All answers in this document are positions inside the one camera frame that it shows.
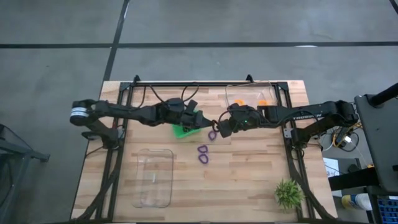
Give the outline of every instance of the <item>wooden tabletop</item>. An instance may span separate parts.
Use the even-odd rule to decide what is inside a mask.
[[[308,104],[304,82],[287,81],[293,106]],[[120,82],[104,82],[101,100],[115,103]],[[155,87],[162,99],[180,97],[182,87]],[[185,92],[190,96],[195,87]],[[261,92],[270,105],[276,105],[273,91],[267,87],[228,88],[229,101],[234,97]],[[134,88],[133,106],[142,100],[143,88]],[[147,89],[144,105],[153,105],[159,100]],[[203,110],[208,119],[218,119],[226,110],[225,87],[200,87],[193,97],[197,109]],[[112,118],[101,118],[111,126]],[[297,126],[310,124],[311,120],[298,121]],[[283,213],[278,208],[274,190],[278,182],[290,177],[287,167],[284,142],[280,128],[241,131],[229,138],[218,136],[215,141],[208,139],[211,128],[177,139],[169,124],[157,127],[144,126],[129,121],[126,131],[118,196],[114,211],[115,222],[276,222],[295,221],[295,212]],[[209,163],[198,160],[197,147],[208,146]],[[90,152],[101,146],[101,141],[92,141]],[[173,182],[171,203],[165,208],[133,207],[134,183],[137,172],[137,153],[141,149],[170,149],[173,153]],[[78,217],[98,193],[106,158],[106,150],[92,153],[86,158],[72,212]],[[335,204],[318,146],[305,149],[305,166],[310,188],[326,208],[337,217]],[[305,203],[302,203],[304,217],[307,217]]]

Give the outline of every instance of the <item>concrete floor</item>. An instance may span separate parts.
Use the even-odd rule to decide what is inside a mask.
[[[123,0],[0,0],[0,44],[111,43]],[[388,0],[131,0],[120,42],[395,41]],[[0,123],[34,149],[13,223],[68,220],[87,142],[73,100],[97,98],[110,49],[0,49]],[[111,80],[305,80],[311,103],[353,101],[398,80],[398,47],[119,49]],[[325,157],[371,163],[359,150]],[[327,147],[329,139],[324,140]],[[342,219],[366,221],[339,208]]]

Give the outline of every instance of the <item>small green plant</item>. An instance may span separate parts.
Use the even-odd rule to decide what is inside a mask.
[[[296,181],[284,181],[282,179],[282,181],[276,187],[275,198],[277,199],[279,207],[286,211],[299,207],[301,201],[304,199],[304,194],[298,187]]]

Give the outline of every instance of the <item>clear plastic container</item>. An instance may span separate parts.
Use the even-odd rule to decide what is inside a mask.
[[[225,88],[226,104],[257,106],[276,105],[274,87],[269,81],[248,83],[243,85],[228,85]]]
[[[173,182],[173,152],[168,149],[141,149],[132,205],[136,208],[164,208],[170,204]]]

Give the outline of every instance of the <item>purple object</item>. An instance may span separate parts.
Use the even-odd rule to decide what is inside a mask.
[[[200,153],[206,153],[206,152],[209,151],[209,149],[207,148],[206,145],[202,145],[202,146],[199,146],[199,147],[198,147],[198,151],[199,151]]]
[[[209,157],[207,157],[206,154],[200,154],[200,155],[198,156],[198,159],[199,159],[199,161],[200,161],[202,164],[207,164],[207,163],[209,162]]]
[[[210,131],[208,136],[209,136],[210,141],[214,141],[217,137],[217,132]]]

